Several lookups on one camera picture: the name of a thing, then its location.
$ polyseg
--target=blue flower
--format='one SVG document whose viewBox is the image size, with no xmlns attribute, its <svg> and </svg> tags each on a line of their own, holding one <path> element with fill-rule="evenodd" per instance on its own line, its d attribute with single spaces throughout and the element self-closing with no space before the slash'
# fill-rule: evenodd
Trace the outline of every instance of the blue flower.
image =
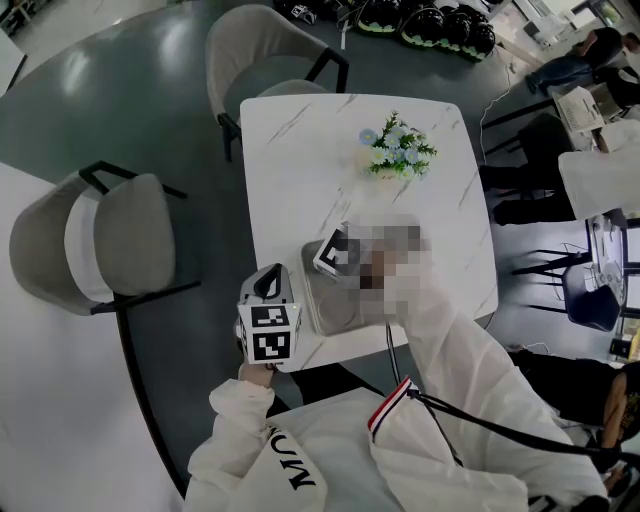
<svg viewBox="0 0 640 512">
<path fill-rule="evenodd" d="M 391 133 L 393 133 L 398 138 L 406 135 L 406 132 L 399 126 L 394 126 L 393 128 L 391 128 Z"/>
<path fill-rule="evenodd" d="M 409 148 L 404 152 L 404 159 L 410 164 L 415 164 L 420 159 L 420 155 L 415 149 Z"/>
<path fill-rule="evenodd" d="M 388 133 L 387 136 L 384 138 L 384 142 L 390 148 L 395 149 L 400 146 L 400 137 L 398 137 L 397 135 L 394 135 L 393 133 Z"/>
<path fill-rule="evenodd" d="M 388 151 L 384 148 L 373 148 L 371 161 L 374 164 L 381 164 L 387 159 Z"/>
<path fill-rule="evenodd" d="M 367 128 L 366 130 L 362 130 L 360 132 L 360 142 L 365 144 L 366 146 L 371 146 L 376 140 L 378 140 L 378 136 L 376 132 Z"/>
<path fill-rule="evenodd" d="M 387 156 L 387 159 L 389 160 L 390 163 L 399 162 L 400 160 L 402 160 L 403 156 L 404 156 L 404 149 L 395 148 L 395 149 L 389 150 L 389 155 Z"/>
</svg>

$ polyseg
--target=flower bouquet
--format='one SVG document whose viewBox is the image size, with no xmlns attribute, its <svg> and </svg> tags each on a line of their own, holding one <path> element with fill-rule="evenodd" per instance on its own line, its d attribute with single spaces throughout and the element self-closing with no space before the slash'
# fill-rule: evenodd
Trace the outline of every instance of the flower bouquet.
<svg viewBox="0 0 640 512">
<path fill-rule="evenodd" d="M 369 146 L 366 169 L 371 174 L 385 178 L 423 177 L 429 170 L 429 158 L 437 154 L 426 142 L 426 136 L 416 128 L 398 119 L 398 112 L 391 112 L 382 133 L 371 129 L 360 132 L 360 142 Z"/>
</svg>

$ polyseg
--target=gray floor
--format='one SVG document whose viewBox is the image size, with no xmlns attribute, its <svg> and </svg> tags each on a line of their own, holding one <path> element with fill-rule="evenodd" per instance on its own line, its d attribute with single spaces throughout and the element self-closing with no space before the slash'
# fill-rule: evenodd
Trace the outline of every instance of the gray floor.
<svg viewBox="0 0 640 512">
<path fill-rule="evenodd" d="M 52 182 L 96 160 L 134 172 L 156 173 L 186 191 L 188 202 L 172 203 L 182 252 L 195 253 L 200 288 L 140 306 L 130 312 L 132 334 L 155 417 L 183 477 L 193 449 L 211 431 L 211 389 L 237 372 L 240 355 L 231 335 L 241 281 L 255 268 L 240 148 L 234 163 L 222 158 L 219 128 L 205 89 L 204 41 L 212 23 L 231 6 L 200 1 L 161 9 L 116 25 L 57 55 L 25 77 L 0 100 L 0 160 Z M 339 48 L 331 24 L 309 29 Z M 390 40 L 347 36 L 349 92 L 410 96 L 458 105 L 480 155 L 479 121 L 486 105 L 506 90 L 505 62 L 496 52 L 474 65 L 436 51 L 420 52 Z M 522 69 L 514 64 L 519 74 Z M 309 67 L 278 59 L 242 76 L 239 98 Z M 319 82 L 330 88 L 329 66 Z M 536 101 L 520 85 L 491 112 L 495 117 Z M 512 136 L 513 126 L 487 133 L 486 146 Z M 563 241 L 584 244 L 581 226 L 496 228 L 501 272 L 526 251 Z M 535 292 L 525 279 L 500 278 L 501 306 L 490 325 L 505 344 L 545 341 L 557 353 L 600 355 L 604 337 L 576 328 L 562 315 L 519 306 Z M 411 371 L 407 351 L 403 369 Z M 392 384 L 386 354 L 348 363 L 383 391 Z M 287 378 L 277 387 L 291 403 L 298 398 Z"/>
</svg>

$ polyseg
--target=white marble table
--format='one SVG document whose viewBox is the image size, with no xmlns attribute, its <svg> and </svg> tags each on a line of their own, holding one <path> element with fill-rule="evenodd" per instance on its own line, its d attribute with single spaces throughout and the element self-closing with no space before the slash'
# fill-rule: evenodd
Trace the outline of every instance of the white marble table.
<svg viewBox="0 0 640 512">
<path fill-rule="evenodd" d="M 427 134 L 438 156 L 423 180 L 367 182 L 357 170 L 358 134 L 380 131 L 397 110 Z M 390 96 L 325 94 L 246 100 L 242 141 L 258 267 L 282 263 L 303 304 L 295 371 L 386 349 L 385 329 L 331 337 L 312 329 L 300 250 L 357 213 L 393 209 L 417 217 L 431 240 L 438 279 L 461 311 L 480 318 L 497 308 L 491 230 L 469 135 L 455 105 Z M 396 345 L 407 342 L 392 327 Z"/>
</svg>

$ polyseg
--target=standing person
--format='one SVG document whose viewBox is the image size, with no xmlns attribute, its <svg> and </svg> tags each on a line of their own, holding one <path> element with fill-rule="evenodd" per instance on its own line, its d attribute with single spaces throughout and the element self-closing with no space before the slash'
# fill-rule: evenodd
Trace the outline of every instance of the standing person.
<svg viewBox="0 0 640 512">
<path fill-rule="evenodd" d="M 524 130 L 540 151 L 521 167 L 480 166 L 485 190 L 551 192 L 542 199 L 502 201 L 497 224 L 584 220 L 616 210 L 640 210 L 640 122 L 623 119 L 602 128 L 601 151 L 574 151 L 562 121 L 541 114 Z"/>
<path fill-rule="evenodd" d="M 640 431 L 640 363 L 617 370 L 592 359 L 509 353 L 533 390 L 561 418 L 599 427 L 600 446 L 614 448 Z"/>
<path fill-rule="evenodd" d="M 406 276 L 396 262 L 407 260 L 383 254 L 384 274 L 376 271 L 375 255 L 368 267 L 382 277 L 384 305 L 400 305 Z M 415 282 L 419 292 L 408 293 L 392 316 L 429 393 L 485 420 L 569 442 L 502 347 L 456 309 L 431 275 Z M 185 512 L 526 512 L 533 502 L 541 510 L 540 500 L 550 503 L 545 510 L 608 510 L 587 457 L 534 450 L 432 415 L 413 398 L 408 377 L 386 400 L 349 383 L 339 390 L 338 379 L 323 375 L 336 369 L 300 372 L 309 378 L 297 382 L 324 399 L 310 403 L 309 389 L 301 389 L 304 407 L 269 418 L 275 394 L 264 365 L 245 363 L 238 380 L 215 389 L 209 401 L 218 415 L 211 438 L 189 462 Z M 340 394 L 329 397 L 329 390 Z"/>
<path fill-rule="evenodd" d="M 611 27 L 589 32 L 587 39 L 569 54 L 553 59 L 525 78 L 532 93 L 538 89 L 547 95 L 550 85 L 573 82 L 609 64 L 625 47 L 632 53 L 640 51 L 640 39 L 633 32 L 621 35 Z"/>
</svg>

